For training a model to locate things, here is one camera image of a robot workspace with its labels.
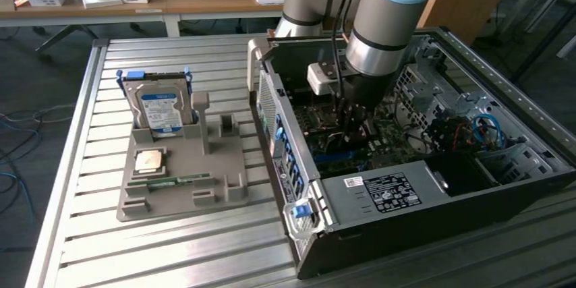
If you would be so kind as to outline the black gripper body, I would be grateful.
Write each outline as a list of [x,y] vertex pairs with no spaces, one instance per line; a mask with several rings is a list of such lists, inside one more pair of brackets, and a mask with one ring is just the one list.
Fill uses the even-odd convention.
[[344,103],[346,106],[364,107],[373,110],[381,103],[396,81],[394,74],[368,76],[356,74],[342,78]]

